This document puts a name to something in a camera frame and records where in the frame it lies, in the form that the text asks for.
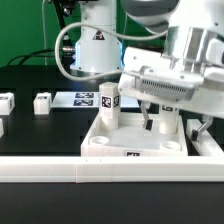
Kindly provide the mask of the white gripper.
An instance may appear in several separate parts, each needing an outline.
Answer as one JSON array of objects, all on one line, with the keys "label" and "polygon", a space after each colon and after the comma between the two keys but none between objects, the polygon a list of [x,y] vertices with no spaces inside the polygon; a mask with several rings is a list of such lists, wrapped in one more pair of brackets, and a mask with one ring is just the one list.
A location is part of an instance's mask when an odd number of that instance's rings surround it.
[{"label": "white gripper", "polygon": [[224,77],[218,80],[219,76],[216,76],[215,80],[211,80],[201,75],[204,82],[197,87],[190,100],[172,100],[145,94],[132,86],[134,77],[130,75],[131,70],[139,71],[142,66],[172,70],[170,63],[171,60],[163,58],[160,53],[128,47],[124,54],[125,66],[118,85],[119,93],[138,100],[203,114],[202,125],[192,130],[191,135],[193,141],[198,141],[202,133],[212,125],[213,117],[224,119]]}]

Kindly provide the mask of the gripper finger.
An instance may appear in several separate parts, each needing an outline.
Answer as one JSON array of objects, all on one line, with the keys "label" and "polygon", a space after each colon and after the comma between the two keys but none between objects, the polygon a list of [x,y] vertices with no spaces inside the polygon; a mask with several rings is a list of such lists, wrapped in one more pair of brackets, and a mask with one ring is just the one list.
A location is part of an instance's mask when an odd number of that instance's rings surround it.
[{"label": "gripper finger", "polygon": [[151,130],[152,124],[153,124],[153,120],[149,117],[149,114],[148,114],[148,109],[150,108],[150,106],[151,104],[145,101],[142,101],[140,105],[141,112],[144,118],[143,128],[146,130]]}]

